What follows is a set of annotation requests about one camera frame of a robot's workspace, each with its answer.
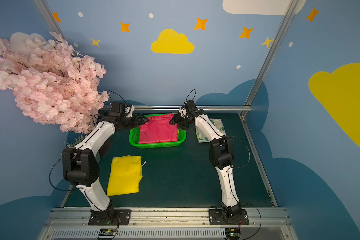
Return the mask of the plain yellow raincoat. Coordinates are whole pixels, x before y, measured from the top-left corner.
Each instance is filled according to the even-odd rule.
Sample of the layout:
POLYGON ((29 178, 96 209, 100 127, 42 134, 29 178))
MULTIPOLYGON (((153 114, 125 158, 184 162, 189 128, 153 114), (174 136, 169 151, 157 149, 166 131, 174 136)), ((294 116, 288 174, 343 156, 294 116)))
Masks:
POLYGON ((107 196, 138 193, 142 178, 141 156, 113 158, 107 196))

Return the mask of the magenta raincoat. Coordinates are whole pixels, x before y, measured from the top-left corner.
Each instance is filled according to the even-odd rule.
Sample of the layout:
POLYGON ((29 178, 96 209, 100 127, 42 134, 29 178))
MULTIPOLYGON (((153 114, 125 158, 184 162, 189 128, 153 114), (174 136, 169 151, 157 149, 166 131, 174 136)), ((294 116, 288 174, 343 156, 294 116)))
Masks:
POLYGON ((139 144, 177 142, 179 140, 177 127, 169 124, 173 115, 147 117, 149 122, 140 126, 139 144))

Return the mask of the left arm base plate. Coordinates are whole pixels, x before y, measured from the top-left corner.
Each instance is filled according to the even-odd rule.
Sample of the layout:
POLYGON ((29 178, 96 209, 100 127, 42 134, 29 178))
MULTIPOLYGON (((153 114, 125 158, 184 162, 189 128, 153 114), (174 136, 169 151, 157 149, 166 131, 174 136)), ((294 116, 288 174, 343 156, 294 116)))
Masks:
POLYGON ((127 226, 131 218, 131 210, 93 211, 88 222, 89 226, 127 226))

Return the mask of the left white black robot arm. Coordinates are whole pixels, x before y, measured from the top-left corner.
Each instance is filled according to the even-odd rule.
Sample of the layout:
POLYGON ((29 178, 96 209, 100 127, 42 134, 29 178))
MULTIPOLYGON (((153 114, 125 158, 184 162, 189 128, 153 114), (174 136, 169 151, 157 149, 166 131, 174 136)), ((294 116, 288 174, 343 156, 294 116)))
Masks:
POLYGON ((101 219, 109 222, 115 218, 112 201, 100 184, 97 153, 119 129, 131 130, 148 121, 143 114, 116 113, 104 116, 83 141, 63 151, 63 177, 84 195, 91 206, 92 220, 101 219))

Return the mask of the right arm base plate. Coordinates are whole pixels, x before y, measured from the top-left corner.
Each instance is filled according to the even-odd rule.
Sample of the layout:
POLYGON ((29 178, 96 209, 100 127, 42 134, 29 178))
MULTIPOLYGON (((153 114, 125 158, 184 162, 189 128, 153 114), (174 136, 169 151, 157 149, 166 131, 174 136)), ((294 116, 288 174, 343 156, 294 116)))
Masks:
POLYGON ((208 219, 209 223, 212 226, 217 225, 249 225, 249 217, 247 211, 242 209, 240 215, 236 217, 229 217, 224 213, 223 209, 218 208, 209 208, 208 209, 208 219))

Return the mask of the white dinosaur print raincoat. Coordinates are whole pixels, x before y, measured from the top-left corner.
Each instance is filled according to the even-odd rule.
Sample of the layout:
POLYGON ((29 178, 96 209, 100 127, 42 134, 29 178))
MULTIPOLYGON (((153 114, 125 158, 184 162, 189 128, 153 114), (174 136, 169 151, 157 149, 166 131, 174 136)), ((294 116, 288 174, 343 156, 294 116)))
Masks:
POLYGON ((226 131, 221 119, 201 119, 197 118, 196 136, 199 143, 209 143, 213 139, 226 136, 226 131))

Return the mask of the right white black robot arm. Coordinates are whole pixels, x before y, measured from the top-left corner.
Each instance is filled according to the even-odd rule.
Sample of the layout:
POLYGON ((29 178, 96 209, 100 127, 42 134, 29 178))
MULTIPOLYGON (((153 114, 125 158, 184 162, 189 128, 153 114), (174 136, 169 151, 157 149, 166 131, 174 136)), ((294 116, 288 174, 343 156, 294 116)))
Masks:
POLYGON ((209 158, 220 181, 223 215, 226 220, 239 217, 242 213, 242 206, 233 176, 233 139, 218 130, 203 110, 186 110, 182 107, 170 120, 170 124, 176 125, 181 130, 187 130, 190 124, 194 124, 210 141, 209 158))

